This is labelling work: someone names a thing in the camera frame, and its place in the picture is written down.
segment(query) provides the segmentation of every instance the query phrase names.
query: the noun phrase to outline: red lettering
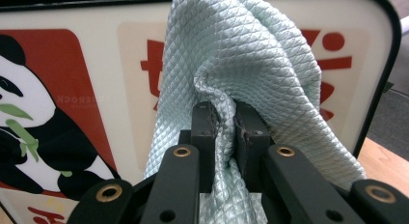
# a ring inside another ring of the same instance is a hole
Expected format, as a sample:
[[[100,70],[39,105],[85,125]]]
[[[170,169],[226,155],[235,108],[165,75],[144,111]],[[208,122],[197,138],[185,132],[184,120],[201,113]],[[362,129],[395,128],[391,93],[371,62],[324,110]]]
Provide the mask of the red lettering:
[[[317,60],[322,70],[345,70],[352,67],[352,57]]]
[[[329,83],[322,82],[321,83],[321,96],[320,96],[320,103],[324,102],[334,93],[335,87]]]
[[[159,76],[163,65],[162,56],[164,46],[164,42],[148,40],[148,60],[141,61],[141,68],[142,70],[146,70],[148,72],[150,79],[150,93],[158,98],[160,94],[158,86]]]
[[[322,45],[328,51],[338,51],[343,48],[345,38],[341,33],[328,33],[322,38]]]
[[[334,113],[325,109],[319,109],[319,114],[322,116],[324,121],[329,121],[334,117]]]
[[[316,37],[318,37],[319,30],[310,30],[310,29],[302,29],[301,33],[303,34],[304,38],[307,40],[307,44],[309,46],[313,46],[313,43],[315,42]]]
[[[42,216],[42,217],[39,217],[39,216],[33,217],[33,221],[36,224],[65,224],[64,222],[57,220],[57,219],[64,220],[64,217],[58,213],[37,210],[31,207],[28,207],[27,209],[36,215]]]

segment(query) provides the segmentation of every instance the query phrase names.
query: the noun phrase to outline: cloth fold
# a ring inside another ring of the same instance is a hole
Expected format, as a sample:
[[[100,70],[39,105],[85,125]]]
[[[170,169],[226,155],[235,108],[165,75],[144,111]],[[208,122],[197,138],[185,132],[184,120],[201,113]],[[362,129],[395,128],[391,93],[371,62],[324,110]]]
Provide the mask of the cloth fold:
[[[201,223],[265,223],[232,158],[234,99],[252,105],[276,143],[300,149],[329,181],[348,189],[365,172],[319,115],[320,68],[284,14],[262,0],[173,0],[163,80],[146,174],[154,174],[192,107],[209,100],[220,123],[212,193]]]

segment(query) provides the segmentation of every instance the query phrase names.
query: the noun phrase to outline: light blue cloth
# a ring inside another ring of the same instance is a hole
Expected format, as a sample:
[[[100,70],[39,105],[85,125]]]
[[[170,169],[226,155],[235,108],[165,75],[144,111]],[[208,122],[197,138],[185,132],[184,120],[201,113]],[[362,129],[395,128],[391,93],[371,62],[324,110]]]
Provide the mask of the light blue cloth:
[[[318,112],[321,72],[300,30],[262,0],[174,0],[168,20],[158,113],[145,176],[154,174],[192,107],[210,100],[220,116],[212,193],[201,223],[265,223],[232,159],[234,99],[257,109],[276,143],[298,147],[343,188],[363,168]]]

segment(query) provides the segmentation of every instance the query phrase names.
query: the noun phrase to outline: diamond pattern fabric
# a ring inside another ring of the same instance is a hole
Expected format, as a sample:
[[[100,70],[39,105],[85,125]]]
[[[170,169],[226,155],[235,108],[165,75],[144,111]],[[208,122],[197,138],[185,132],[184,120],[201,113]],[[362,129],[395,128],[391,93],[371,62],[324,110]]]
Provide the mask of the diamond pattern fabric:
[[[301,32],[262,0],[173,0],[163,80],[145,176],[209,100],[220,123],[215,179],[201,195],[201,223],[266,223],[232,158],[234,99],[259,112],[276,143],[299,148],[329,181],[348,189],[365,172],[319,115],[321,71]]]

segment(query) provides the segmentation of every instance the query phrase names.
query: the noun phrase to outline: gray floor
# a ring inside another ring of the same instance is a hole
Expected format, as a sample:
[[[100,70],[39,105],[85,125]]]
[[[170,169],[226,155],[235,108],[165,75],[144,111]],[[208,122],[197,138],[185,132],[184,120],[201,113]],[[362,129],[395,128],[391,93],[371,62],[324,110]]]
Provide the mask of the gray floor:
[[[409,15],[409,0],[390,0],[399,18]],[[368,137],[409,160],[409,35],[402,37],[388,79],[392,88],[378,104]]]

